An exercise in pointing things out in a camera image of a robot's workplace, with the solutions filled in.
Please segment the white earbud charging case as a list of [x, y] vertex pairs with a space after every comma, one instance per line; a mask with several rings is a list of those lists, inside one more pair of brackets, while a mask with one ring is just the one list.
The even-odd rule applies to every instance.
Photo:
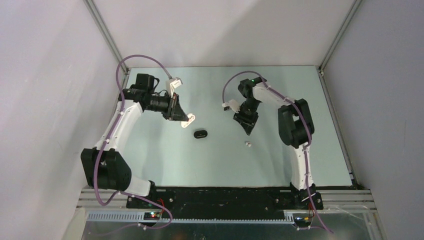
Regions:
[[187, 128], [191, 123], [193, 123], [195, 121], [196, 116], [192, 113], [188, 113], [187, 118], [188, 118], [187, 121], [181, 121], [180, 122], [180, 126], [184, 129]]

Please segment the black earbud charging case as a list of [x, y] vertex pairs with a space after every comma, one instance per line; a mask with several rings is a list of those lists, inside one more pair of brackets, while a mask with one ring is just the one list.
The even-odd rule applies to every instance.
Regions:
[[195, 139], [203, 139], [203, 138], [206, 138], [208, 136], [208, 132], [205, 129], [196, 130], [193, 133], [193, 136], [194, 136]]

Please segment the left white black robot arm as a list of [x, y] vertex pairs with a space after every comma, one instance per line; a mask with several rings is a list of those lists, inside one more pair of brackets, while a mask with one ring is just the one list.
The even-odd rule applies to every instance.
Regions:
[[83, 149], [80, 155], [90, 187], [138, 195], [138, 201], [145, 208], [153, 208], [158, 202], [158, 194], [150, 190], [153, 182], [135, 176], [123, 157], [135, 123], [144, 111], [161, 113], [169, 121], [192, 121], [181, 108], [179, 95], [175, 92], [182, 80], [174, 77], [166, 81], [164, 95], [156, 91], [159, 82], [153, 75], [137, 74], [135, 83], [123, 89], [118, 97], [116, 110], [103, 136], [94, 147]]

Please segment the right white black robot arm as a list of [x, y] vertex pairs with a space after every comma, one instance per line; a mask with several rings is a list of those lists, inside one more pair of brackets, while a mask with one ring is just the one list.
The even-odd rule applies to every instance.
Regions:
[[257, 123], [257, 109], [261, 103], [276, 107], [279, 137], [291, 151], [290, 185], [295, 192], [291, 194], [290, 201], [295, 208], [304, 209], [316, 193], [310, 167], [310, 145], [315, 127], [308, 102], [303, 98], [295, 100], [281, 95], [261, 77], [240, 81], [238, 90], [245, 101], [239, 104], [231, 100], [226, 104], [234, 111], [233, 119], [247, 135], [252, 133]]

